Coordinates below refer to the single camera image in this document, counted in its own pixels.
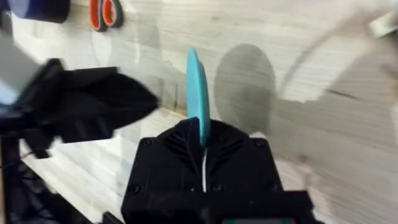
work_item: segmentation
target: orange scissor handle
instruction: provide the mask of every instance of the orange scissor handle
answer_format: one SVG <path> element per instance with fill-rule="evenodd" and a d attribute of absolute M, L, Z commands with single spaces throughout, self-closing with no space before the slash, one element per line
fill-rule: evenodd
<path fill-rule="evenodd" d="M 102 16 L 103 0 L 90 0 L 90 21 L 95 31 L 104 32 L 108 29 Z"/>
<path fill-rule="evenodd" d="M 123 9 L 119 0 L 104 0 L 103 18 L 110 27 L 121 27 L 123 23 Z"/>

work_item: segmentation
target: white object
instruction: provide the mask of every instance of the white object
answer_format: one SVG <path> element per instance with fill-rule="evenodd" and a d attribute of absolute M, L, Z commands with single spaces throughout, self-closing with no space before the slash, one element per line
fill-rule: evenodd
<path fill-rule="evenodd" d="M 375 38 L 383 37 L 398 29 L 398 16 L 392 11 L 369 24 L 369 28 Z"/>

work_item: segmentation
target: blue plastic object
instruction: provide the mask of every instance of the blue plastic object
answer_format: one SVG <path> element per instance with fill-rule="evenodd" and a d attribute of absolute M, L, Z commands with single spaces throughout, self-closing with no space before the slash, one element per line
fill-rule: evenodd
<path fill-rule="evenodd" d="M 8 0 L 8 3 L 20 18 L 56 23 L 63 23 L 70 9 L 70 0 Z"/>
<path fill-rule="evenodd" d="M 206 73 L 195 49 L 187 58 L 187 116 L 199 119 L 200 144 L 205 147 L 210 133 L 209 97 Z"/>

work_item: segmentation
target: light wood surface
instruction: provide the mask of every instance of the light wood surface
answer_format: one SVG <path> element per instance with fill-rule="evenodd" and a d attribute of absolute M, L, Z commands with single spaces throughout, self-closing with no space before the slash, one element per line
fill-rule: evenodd
<path fill-rule="evenodd" d="M 26 163 L 91 221 L 120 216 L 139 138 L 183 119 L 185 60 L 197 49 L 211 117 L 271 142 L 286 189 L 308 189 L 327 223 L 396 223 L 396 45 L 367 27 L 383 0 L 122 0 L 126 23 L 91 30 L 88 1 L 62 25 L 13 17 L 14 38 L 36 61 L 119 66 L 166 109 L 111 140 L 56 144 Z"/>

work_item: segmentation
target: blue tape roll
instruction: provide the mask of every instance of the blue tape roll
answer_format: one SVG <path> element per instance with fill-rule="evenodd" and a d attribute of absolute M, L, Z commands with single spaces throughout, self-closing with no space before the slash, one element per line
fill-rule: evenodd
<path fill-rule="evenodd" d="M 8 0 L 11 11 L 20 18 L 63 23 L 70 0 Z"/>

